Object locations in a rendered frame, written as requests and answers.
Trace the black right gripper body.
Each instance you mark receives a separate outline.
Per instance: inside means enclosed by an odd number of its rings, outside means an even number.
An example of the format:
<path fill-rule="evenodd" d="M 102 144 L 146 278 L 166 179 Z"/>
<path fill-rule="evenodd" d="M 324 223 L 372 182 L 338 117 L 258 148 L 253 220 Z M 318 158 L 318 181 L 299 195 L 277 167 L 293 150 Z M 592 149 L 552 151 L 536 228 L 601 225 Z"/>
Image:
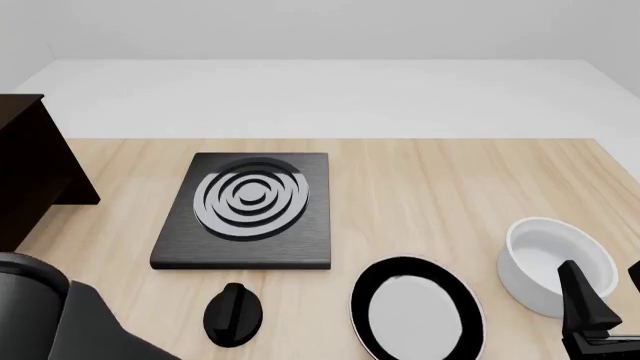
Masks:
<path fill-rule="evenodd" d="M 640 360 L 640 335 L 593 338 L 580 332 L 563 335 L 570 360 Z"/>

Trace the black frying pan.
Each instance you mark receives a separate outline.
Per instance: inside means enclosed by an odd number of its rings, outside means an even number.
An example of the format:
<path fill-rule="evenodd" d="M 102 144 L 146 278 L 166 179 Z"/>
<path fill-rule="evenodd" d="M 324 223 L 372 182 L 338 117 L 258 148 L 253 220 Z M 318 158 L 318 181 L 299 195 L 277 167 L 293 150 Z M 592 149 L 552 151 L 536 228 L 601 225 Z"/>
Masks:
<path fill-rule="evenodd" d="M 349 313 L 373 360 L 480 360 L 486 320 L 471 288 L 425 257 L 371 263 L 356 279 Z"/>

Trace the dark wooden cabinet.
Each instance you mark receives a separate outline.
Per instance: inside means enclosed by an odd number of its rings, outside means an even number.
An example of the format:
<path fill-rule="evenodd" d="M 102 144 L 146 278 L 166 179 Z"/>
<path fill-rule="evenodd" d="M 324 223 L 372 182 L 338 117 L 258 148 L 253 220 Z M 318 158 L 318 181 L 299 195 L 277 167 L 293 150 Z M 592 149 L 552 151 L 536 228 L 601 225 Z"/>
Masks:
<path fill-rule="evenodd" d="M 0 94 L 0 251 L 15 251 L 51 206 L 101 200 L 43 98 Z"/>

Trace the white round bowl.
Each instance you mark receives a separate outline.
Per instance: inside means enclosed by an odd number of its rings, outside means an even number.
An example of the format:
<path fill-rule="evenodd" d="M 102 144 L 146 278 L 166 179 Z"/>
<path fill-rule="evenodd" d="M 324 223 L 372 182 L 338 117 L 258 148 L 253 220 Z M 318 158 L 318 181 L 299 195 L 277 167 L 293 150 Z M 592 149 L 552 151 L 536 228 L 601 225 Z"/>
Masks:
<path fill-rule="evenodd" d="M 497 260 L 498 275 L 510 295 L 546 317 L 563 315 L 557 269 L 572 260 L 603 299 L 618 284 L 618 269 L 606 249 L 592 236 L 553 218 L 522 218 L 506 233 Z"/>

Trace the round black stove knob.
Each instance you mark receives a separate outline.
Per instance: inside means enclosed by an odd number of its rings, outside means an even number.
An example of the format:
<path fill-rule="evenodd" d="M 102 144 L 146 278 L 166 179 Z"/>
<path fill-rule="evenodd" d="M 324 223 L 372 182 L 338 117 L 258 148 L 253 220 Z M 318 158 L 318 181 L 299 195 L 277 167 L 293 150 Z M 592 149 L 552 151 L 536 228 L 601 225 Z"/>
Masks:
<path fill-rule="evenodd" d="M 203 327 L 214 344 L 233 348 L 254 338 L 262 320 L 263 309 L 258 296 L 243 284 L 228 283 L 206 306 Z"/>

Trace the flat black stove plate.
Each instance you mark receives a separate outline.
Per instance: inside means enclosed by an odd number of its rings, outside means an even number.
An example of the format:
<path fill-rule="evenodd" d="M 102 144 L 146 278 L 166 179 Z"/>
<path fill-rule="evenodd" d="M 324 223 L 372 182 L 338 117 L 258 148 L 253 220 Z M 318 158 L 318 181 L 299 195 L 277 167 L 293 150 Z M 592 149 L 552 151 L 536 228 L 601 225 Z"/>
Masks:
<path fill-rule="evenodd" d="M 150 265 L 330 269 L 329 155 L 196 153 L 151 251 Z"/>

